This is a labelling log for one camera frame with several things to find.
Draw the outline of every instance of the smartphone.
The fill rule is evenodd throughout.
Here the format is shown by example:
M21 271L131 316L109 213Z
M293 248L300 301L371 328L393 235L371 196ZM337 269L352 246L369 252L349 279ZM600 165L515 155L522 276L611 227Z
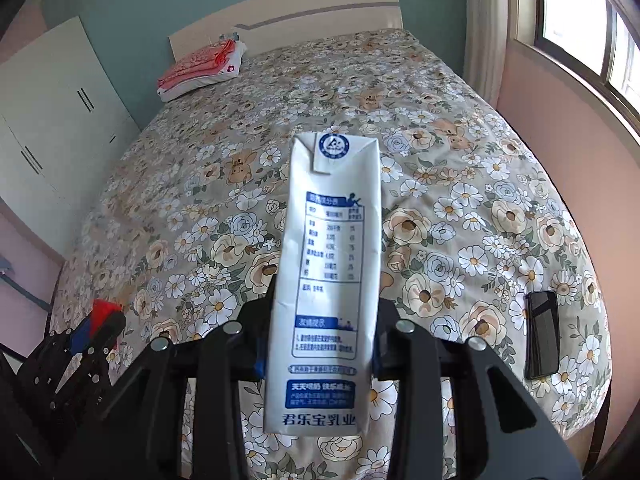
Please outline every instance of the smartphone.
M560 325L558 298L552 290L526 295L527 352L524 376L527 379L555 374L560 367Z

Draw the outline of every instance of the floral bedsheet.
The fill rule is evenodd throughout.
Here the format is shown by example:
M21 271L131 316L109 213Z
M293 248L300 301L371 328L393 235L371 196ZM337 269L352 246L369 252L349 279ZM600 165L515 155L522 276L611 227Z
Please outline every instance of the floral bedsheet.
M280 261L289 140L375 136L381 148L380 294L448 340L483 337L523 376L524 295L558 295L557 374L524 385L565 438L590 423L611 375L607 316L578 229L535 156L490 106L405 30L274 50L240 76L165 106L114 170L65 265L52 326L93 298L124 305L112 381L162 331L201 338L265 293ZM373 380L370 431L262 432L261 384L241 388L246 459L258 479L384 478L398 391ZM442 384L445 460L453 402ZM193 396L183 460L190 462Z

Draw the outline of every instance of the pillow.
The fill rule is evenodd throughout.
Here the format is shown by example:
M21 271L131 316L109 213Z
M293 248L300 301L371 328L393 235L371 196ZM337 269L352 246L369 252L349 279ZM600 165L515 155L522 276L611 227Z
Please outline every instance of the pillow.
M245 52L246 45L242 41L228 40L189 54L158 80L160 99L166 103L193 89L238 76Z

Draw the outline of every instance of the pink wall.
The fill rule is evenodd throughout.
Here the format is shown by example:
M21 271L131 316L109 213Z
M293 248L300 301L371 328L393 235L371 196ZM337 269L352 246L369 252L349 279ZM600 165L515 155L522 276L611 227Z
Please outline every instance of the pink wall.
M40 3L35 1L24 4L0 38L0 63L4 63L46 31L47 24L40 10Z
M0 206L0 254L9 260L9 276L41 300L51 300L60 272L60 257L25 231L4 204ZM27 356L42 340L47 313L0 281L0 342Z
M498 111L558 188L604 294L613 360L604 451L640 397L640 146L596 97L583 95L577 85L542 54L510 41Z

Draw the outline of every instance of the milk carton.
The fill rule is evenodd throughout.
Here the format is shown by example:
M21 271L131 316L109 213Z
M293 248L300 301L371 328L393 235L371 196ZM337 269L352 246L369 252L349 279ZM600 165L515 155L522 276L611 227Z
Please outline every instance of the milk carton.
M381 224L377 139L297 135L271 313L265 432L368 430Z

